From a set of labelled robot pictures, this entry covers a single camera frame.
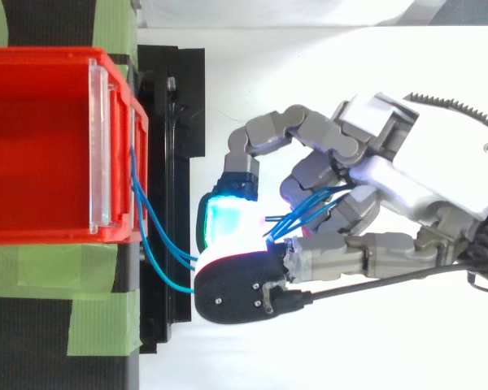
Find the white background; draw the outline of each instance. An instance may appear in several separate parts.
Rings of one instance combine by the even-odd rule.
[[[446,0],[141,0],[152,28],[427,24]]]
[[[458,98],[488,112],[488,28],[145,29],[139,43],[206,48],[206,157],[191,163],[192,221],[222,172],[228,135],[257,115],[295,103],[331,115],[355,93],[378,90]],[[261,158],[259,202],[269,214],[288,210],[278,186],[307,153],[291,145]],[[372,230],[416,226],[382,213]],[[194,226],[191,237],[195,248]],[[141,357],[142,390],[488,389],[488,294],[461,273],[263,323],[226,327],[193,316],[157,355]]]

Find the black bracket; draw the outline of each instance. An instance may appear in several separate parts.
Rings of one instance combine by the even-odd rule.
[[[190,249],[190,158],[205,153],[204,50],[138,46],[139,102],[149,116],[148,197],[170,239]],[[176,283],[190,286],[190,271],[166,250],[149,223],[156,260]],[[191,321],[190,296],[169,288],[141,261],[141,353],[155,353],[171,324]]]

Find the white table surface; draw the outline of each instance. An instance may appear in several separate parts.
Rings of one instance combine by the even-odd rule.
[[[195,253],[198,201],[220,176],[228,135],[250,118],[295,103],[331,115],[363,91],[458,98],[488,113],[488,28],[144,29],[139,43],[206,48],[207,156],[190,172]],[[293,144],[260,159],[259,202],[270,214],[288,210],[278,186],[307,153]],[[370,230],[416,225],[385,212]],[[142,390],[488,388],[488,294],[460,273],[264,323],[222,327],[193,316],[156,356],[141,357]]]

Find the red plastic bin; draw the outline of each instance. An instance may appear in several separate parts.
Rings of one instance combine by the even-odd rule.
[[[0,48],[0,245],[139,241],[148,118],[90,47]]]

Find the blue cable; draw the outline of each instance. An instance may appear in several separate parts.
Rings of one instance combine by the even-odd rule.
[[[277,232],[279,232],[284,226],[287,226],[290,223],[294,223],[300,215],[305,214],[308,212],[314,205],[318,204],[320,202],[320,195],[322,193],[327,193],[324,196],[324,199],[328,198],[331,194],[329,193],[331,191],[330,187],[325,187],[322,188],[315,193],[313,193],[308,199],[300,203],[298,206],[294,208],[293,211],[291,211],[282,221],[279,222],[271,231],[270,236],[274,236]]]
[[[269,237],[272,238],[273,240],[277,240],[278,238],[287,234],[287,232],[292,232],[293,228],[290,228],[292,223],[294,223],[302,215],[306,214],[311,208],[316,206],[318,203],[324,201],[328,197],[334,195],[335,193],[345,191],[348,189],[353,189],[353,188],[354,185],[348,184],[348,185],[343,185],[341,187],[324,187],[321,190],[316,191],[303,203],[298,205],[290,214],[288,214],[287,217],[281,223],[276,225],[270,231]]]
[[[179,292],[182,293],[189,293],[193,294],[194,290],[192,288],[187,288],[187,287],[182,287],[179,284],[176,284],[175,282],[171,281],[166,274],[163,272],[159,264],[155,261],[154,254],[152,253],[152,250],[150,248],[150,245],[148,244],[148,240],[146,238],[146,232],[145,232],[145,224],[143,221],[143,207],[141,203],[141,192],[139,191],[139,188],[141,185],[139,184],[139,181],[137,180],[137,166],[136,166],[136,154],[133,148],[130,149],[130,154],[132,157],[132,180],[134,184],[134,196],[136,198],[136,203],[137,203],[137,212],[139,213],[139,230],[141,231],[141,237],[142,237],[142,244],[143,248],[146,252],[146,256],[150,260],[150,263],[152,264],[152,267],[155,269],[155,271],[159,274],[162,280],[170,286],[171,288],[176,289]]]
[[[143,207],[139,195],[136,195],[136,201],[137,201],[137,211],[139,212],[139,215],[143,215]],[[142,244],[143,244],[143,248],[145,249],[146,256],[150,260],[150,263],[154,267],[155,271],[159,274],[161,279],[164,280],[164,283],[166,283],[168,286],[181,293],[193,294],[194,290],[192,288],[182,287],[179,284],[176,284],[175,282],[171,281],[165,275],[165,273],[163,272],[159,264],[155,261],[154,254],[152,253],[152,249],[150,249],[150,245],[148,244],[148,240],[146,239],[145,224],[143,223],[143,218],[139,218],[139,229],[141,230]]]
[[[159,232],[159,235],[164,241],[164,244],[167,246],[167,248],[170,250],[170,252],[175,253],[183,258],[186,258],[187,260],[191,260],[192,262],[196,262],[197,258],[195,256],[192,256],[191,254],[188,254],[179,248],[176,247],[176,245],[168,238],[166,232],[163,229],[163,226],[159,222],[159,219],[157,218],[157,215],[154,212],[154,208],[150,204],[150,201],[148,200],[148,197],[146,197],[145,191],[143,190],[141,183],[139,183],[139,180],[136,183],[137,190],[140,193],[143,205],[145,206],[146,210],[148,211],[148,214],[150,214],[150,217],[152,218],[152,221],[154,221],[154,225],[157,227],[157,231]]]
[[[150,202],[148,201],[148,198],[146,197],[145,195],[145,192],[143,191],[143,188],[141,186],[141,183],[139,183],[139,180],[137,179],[137,177],[133,178],[133,182],[134,182],[134,195],[138,196],[139,197],[139,200],[141,200],[141,198],[143,198],[143,201],[145,202],[145,205],[146,205],[146,208],[148,209],[149,211],[149,214],[150,216],[152,216],[152,219],[154,220],[155,223],[157,223],[157,228],[158,228],[158,231],[159,231],[159,235],[161,236],[161,238],[163,239],[163,242],[164,244],[167,246],[168,250],[170,251],[170,253],[172,254],[172,256],[178,261],[180,262],[184,267],[188,268],[189,270],[191,271],[194,271],[195,268],[193,266],[191,266],[177,251],[179,250],[171,241],[170,239],[168,238],[168,236],[166,235],[166,233],[164,232],[163,230],[163,227],[161,226],[161,224],[159,223],[159,220],[157,219],[157,215],[155,215],[155,212],[154,210],[152,209],[151,207],[151,204]]]
[[[315,218],[318,218],[320,215],[322,215],[324,212],[326,212],[328,209],[330,209],[331,207],[334,207],[336,206],[341,200],[342,200],[343,197],[340,197],[339,199],[335,200],[335,201],[332,201],[330,202],[328,205],[325,205],[323,206],[322,208],[320,208],[316,213],[314,213],[313,215],[307,217],[306,219],[300,221],[300,223],[294,225],[293,227],[290,227],[284,234],[282,234],[282,236],[285,236],[286,234],[289,234],[293,231],[295,231],[296,229],[298,228],[301,228],[303,225],[305,225],[306,223],[310,223],[313,219]]]
[[[292,223],[296,221],[300,216],[306,214],[312,207],[317,205],[318,203],[324,201],[328,197],[334,195],[335,193],[345,191],[348,189],[353,189],[354,185],[348,184],[348,185],[343,185],[341,187],[325,187],[321,189],[320,191],[317,191],[316,193],[312,194],[308,199],[306,199],[301,205],[296,207],[291,214],[288,215],[288,217],[283,221],[284,223],[279,224],[277,227],[275,227],[273,230],[271,230],[271,233],[269,237],[275,241],[286,234],[292,232],[293,230],[296,230],[306,223],[311,222],[313,219],[321,215],[322,213],[326,212],[330,207],[335,206],[341,199],[337,199],[336,201],[332,201],[328,205],[323,206],[321,209],[319,209],[316,213],[312,214],[311,216],[305,218],[304,220],[300,221],[297,225],[294,227],[292,226]]]

